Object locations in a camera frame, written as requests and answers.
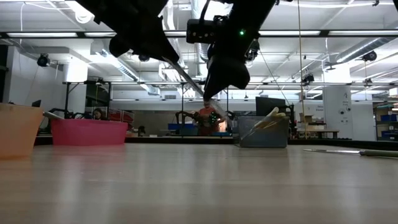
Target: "wooden table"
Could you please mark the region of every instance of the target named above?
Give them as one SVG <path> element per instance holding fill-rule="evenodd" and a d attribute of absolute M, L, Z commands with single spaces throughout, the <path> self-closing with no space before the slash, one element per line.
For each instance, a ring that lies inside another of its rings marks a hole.
<path fill-rule="evenodd" d="M 298 133 L 304 133 L 304 129 L 299 129 L 297 130 Z M 324 129 L 324 130 L 307 130 L 308 133 L 317 133 L 318 139 L 322 139 L 322 134 L 323 133 L 333 133 L 333 139 L 337 139 L 337 133 L 340 132 L 340 130 L 334 130 L 334 129 Z"/>
<path fill-rule="evenodd" d="M 34 148 L 0 161 L 1 224 L 396 224 L 396 159 L 288 146 Z"/>

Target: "orange object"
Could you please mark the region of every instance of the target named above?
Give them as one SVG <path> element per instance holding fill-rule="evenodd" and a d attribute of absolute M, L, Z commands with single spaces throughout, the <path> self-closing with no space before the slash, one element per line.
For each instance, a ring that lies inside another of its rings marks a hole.
<path fill-rule="evenodd" d="M 43 110 L 0 103 L 0 159 L 32 154 Z"/>

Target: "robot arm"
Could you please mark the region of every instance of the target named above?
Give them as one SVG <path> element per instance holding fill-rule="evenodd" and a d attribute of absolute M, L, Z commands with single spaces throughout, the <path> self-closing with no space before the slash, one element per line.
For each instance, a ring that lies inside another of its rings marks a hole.
<path fill-rule="evenodd" d="M 158 17 L 168 0 L 76 1 L 95 15 L 95 22 L 104 22 L 117 33 L 109 45 L 115 57 L 132 49 L 133 54 L 157 60 L 166 58 L 177 64 L 179 57 L 163 32 L 162 18 Z M 278 0 L 216 1 L 233 3 L 228 16 L 205 21 L 205 7 L 201 19 L 190 19 L 187 24 L 187 42 L 210 44 L 204 100 L 229 85 L 244 89 L 249 83 L 245 61 L 254 60 L 259 50 L 258 31 Z"/>
<path fill-rule="evenodd" d="M 179 56 L 167 40 L 158 17 L 167 0 L 76 0 L 117 35 L 111 39 L 109 51 L 115 57 L 126 53 L 177 63 Z"/>

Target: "camera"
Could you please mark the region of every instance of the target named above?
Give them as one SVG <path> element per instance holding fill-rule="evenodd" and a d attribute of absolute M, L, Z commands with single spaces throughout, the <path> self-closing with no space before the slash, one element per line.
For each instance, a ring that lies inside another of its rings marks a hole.
<path fill-rule="evenodd" d="M 138 56 L 138 59 L 139 59 L 141 62 L 148 62 L 149 59 L 150 59 L 150 57 L 147 56 L 147 55 L 140 55 L 140 56 Z"/>
<path fill-rule="evenodd" d="M 50 59 L 48 54 L 40 54 L 39 59 L 37 59 L 37 65 L 40 67 L 50 66 Z"/>

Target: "cable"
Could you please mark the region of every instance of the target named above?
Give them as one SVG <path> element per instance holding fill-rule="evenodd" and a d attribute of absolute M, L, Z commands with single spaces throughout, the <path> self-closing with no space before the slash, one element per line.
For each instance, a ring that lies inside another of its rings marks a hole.
<path fill-rule="evenodd" d="M 367 82 L 367 79 L 368 79 L 368 70 L 367 70 L 367 68 L 366 68 L 366 67 L 367 67 L 367 66 L 366 66 L 366 60 L 364 60 L 363 62 L 365 63 L 365 80 L 366 80 L 365 82 Z M 368 100 L 368 93 L 367 93 L 367 91 L 366 91 L 367 89 L 368 89 L 368 87 L 366 86 L 366 87 L 365 87 L 365 100 Z"/>
<path fill-rule="evenodd" d="M 98 85 L 96 85 L 97 89 L 95 91 L 95 106 L 98 106 Z"/>
<path fill-rule="evenodd" d="M 21 22 L 21 32 L 24 30 L 23 20 L 22 20 L 22 10 L 24 9 L 25 3 L 22 3 L 21 9 L 19 11 L 19 19 Z"/>
<path fill-rule="evenodd" d="M 300 73 L 301 80 L 303 80 L 303 57 L 302 57 L 302 38 L 301 38 L 301 16 L 300 16 L 300 0 L 297 0 L 297 10 L 298 10 L 298 41 L 300 46 Z M 305 110 L 304 110 L 304 87 L 303 83 L 300 85 L 301 87 L 301 105 L 303 109 L 303 117 L 304 117 L 304 136 L 307 139 L 307 124 L 305 122 Z"/>
<path fill-rule="evenodd" d="M 205 15 L 206 15 L 207 8 L 209 7 L 209 3 L 210 3 L 210 0 L 207 0 L 205 5 L 203 6 L 203 9 L 201 10 L 199 24 L 202 24 L 205 21 Z"/>
<path fill-rule="evenodd" d="M 28 53 L 28 51 L 26 51 L 26 49 L 20 43 L 18 43 L 16 40 L 13 40 L 13 39 L 10 39 L 10 40 L 13 41 L 14 43 L 16 43 L 19 46 L 19 48 L 21 48 L 22 50 L 25 51 L 25 53 L 29 54 L 33 58 L 37 58 L 35 55 L 32 55 L 31 53 Z"/>
<path fill-rule="evenodd" d="M 33 87 L 33 84 L 35 83 L 38 71 L 39 71 L 39 66 L 37 66 L 37 68 L 36 68 L 35 76 L 33 77 L 32 83 L 30 84 L 29 91 L 27 92 L 27 96 L 26 96 L 25 103 L 24 103 L 25 105 L 26 105 L 26 101 L 29 99 L 29 95 L 30 95 L 30 92 L 32 91 L 32 87 Z"/>
<path fill-rule="evenodd" d="M 55 91 L 55 87 L 57 86 L 58 67 L 59 66 L 60 66 L 60 64 L 58 64 L 58 62 L 57 62 L 57 67 L 55 68 L 55 84 L 54 84 L 54 87 L 52 88 L 52 91 L 51 91 L 52 93 Z M 52 96 L 51 96 L 51 102 L 50 102 L 51 105 L 54 100 L 54 95 L 55 94 L 52 94 Z"/>
<path fill-rule="evenodd" d="M 24 9 L 24 6 L 26 5 L 26 3 L 22 3 L 21 9 L 20 9 L 20 21 L 21 21 L 21 31 L 23 31 L 23 23 L 22 23 L 22 10 Z"/>
<path fill-rule="evenodd" d="M 40 8 L 42 8 L 42 9 L 51 9 L 51 10 L 68 10 L 68 9 L 69 9 L 69 10 L 73 10 L 73 9 L 72 9 L 72 8 L 70 8 L 70 7 L 68 7 L 68 8 L 44 7 L 44 6 L 36 5 L 36 4 L 34 4 L 34 3 L 29 3 L 29 2 L 24 2 L 24 4 L 28 4 L 28 5 L 30 5 L 30 6 L 36 6 L 36 7 L 40 7 Z"/>
<path fill-rule="evenodd" d="M 269 74 L 270 74 L 270 75 L 271 75 L 271 77 L 274 79 L 274 81 L 275 81 L 276 85 L 278 86 L 278 89 L 280 90 L 280 92 L 281 92 L 281 93 L 282 93 L 282 95 L 284 96 L 284 98 L 285 98 L 285 100 L 286 100 L 287 104 L 288 104 L 288 105 L 290 105 L 290 103 L 289 103 L 289 101 L 287 100 L 287 98 L 286 98 L 286 96 L 285 96 L 284 92 L 283 92 L 283 91 L 282 91 L 282 89 L 280 88 L 280 86 L 279 86 L 279 84 L 278 84 L 278 82 L 277 82 L 277 80 L 276 80 L 275 76 L 272 74 L 272 71 L 271 71 L 271 69 L 270 69 L 270 68 L 269 68 L 269 66 L 268 66 L 268 63 L 267 63 L 267 60 L 266 60 L 266 58 L 264 57 L 264 55 L 263 55 L 263 54 L 261 54 L 261 57 L 262 57 L 262 59 L 263 59 L 264 63 L 266 64 L 266 67 L 267 67 L 267 69 L 268 69 L 268 71 L 269 71 Z"/>

